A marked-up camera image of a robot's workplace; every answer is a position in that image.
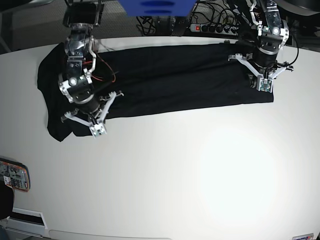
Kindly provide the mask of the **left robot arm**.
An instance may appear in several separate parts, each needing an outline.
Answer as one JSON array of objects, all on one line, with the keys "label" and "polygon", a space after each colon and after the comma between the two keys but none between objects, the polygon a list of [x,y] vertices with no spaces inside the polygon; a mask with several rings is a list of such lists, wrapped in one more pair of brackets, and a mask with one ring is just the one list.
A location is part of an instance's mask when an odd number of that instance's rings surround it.
[{"label": "left robot arm", "polygon": [[297,46],[293,61],[278,62],[279,52],[290,37],[288,23],[281,19],[278,6],[273,0],[251,0],[248,6],[251,22],[255,26],[253,52],[243,55],[231,54],[228,61],[237,61],[250,73],[250,87],[259,92],[272,93],[274,80],[285,71],[293,71],[293,64],[298,60],[300,48]]}]

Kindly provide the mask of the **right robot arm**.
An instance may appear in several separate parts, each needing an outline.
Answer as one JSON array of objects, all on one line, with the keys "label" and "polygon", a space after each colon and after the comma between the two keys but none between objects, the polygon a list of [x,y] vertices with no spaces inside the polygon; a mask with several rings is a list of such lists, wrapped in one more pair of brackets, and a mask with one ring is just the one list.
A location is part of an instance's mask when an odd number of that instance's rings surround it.
[{"label": "right robot arm", "polygon": [[70,35],[64,43],[65,75],[59,77],[58,86],[75,109],[64,113],[61,121],[82,124],[96,138],[107,133],[105,121],[110,107],[116,98],[124,95],[121,91],[112,91],[107,96],[98,96],[110,83],[99,88],[93,83],[98,53],[94,50],[96,39],[91,31],[101,24],[104,3],[101,0],[67,0],[65,4],[62,22],[70,29]]}]

